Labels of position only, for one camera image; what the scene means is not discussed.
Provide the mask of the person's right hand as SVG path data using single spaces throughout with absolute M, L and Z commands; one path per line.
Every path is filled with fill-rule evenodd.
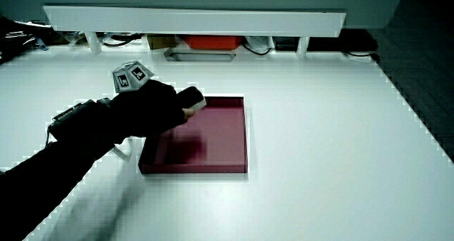
M 109 102 L 109 124 L 119 140 L 159 135 L 195 115 L 195 110 L 181 105 L 173 86 L 153 76 L 138 61 L 112 72 L 117 95 Z

